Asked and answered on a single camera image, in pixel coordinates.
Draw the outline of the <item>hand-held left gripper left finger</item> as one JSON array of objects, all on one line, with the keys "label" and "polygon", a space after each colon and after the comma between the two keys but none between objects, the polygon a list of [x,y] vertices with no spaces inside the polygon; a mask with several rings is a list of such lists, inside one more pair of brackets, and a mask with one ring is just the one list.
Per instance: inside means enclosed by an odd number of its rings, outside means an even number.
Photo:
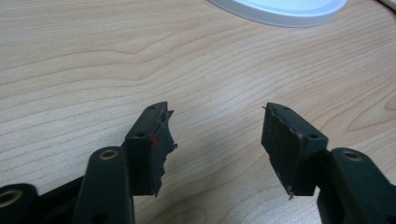
[{"label": "hand-held left gripper left finger", "polygon": [[72,224],[135,224],[134,197],[159,193],[166,157],[177,148],[172,114],[166,102],[150,105],[121,146],[91,154]]}]

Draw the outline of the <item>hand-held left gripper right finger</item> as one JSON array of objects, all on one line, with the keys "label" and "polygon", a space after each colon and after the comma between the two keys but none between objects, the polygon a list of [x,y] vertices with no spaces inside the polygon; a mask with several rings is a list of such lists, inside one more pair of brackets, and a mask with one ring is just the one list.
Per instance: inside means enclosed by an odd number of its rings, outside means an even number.
[{"label": "hand-held left gripper right finger", "polygon": [[289,196],[319,189],[322,224],[396,224],[396,186],[365,154],[328,138],[284,105],[266,105],[262,145]]}]

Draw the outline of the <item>white round plate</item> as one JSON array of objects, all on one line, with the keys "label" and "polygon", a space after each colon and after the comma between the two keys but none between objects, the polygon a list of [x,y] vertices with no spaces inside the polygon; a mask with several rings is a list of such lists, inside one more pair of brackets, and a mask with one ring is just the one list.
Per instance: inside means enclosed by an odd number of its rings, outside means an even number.
[{"label": "white round plate", "polygon": [[347,0],[208,0],[234,15],[280,27],[312,27],[330,21]]}]

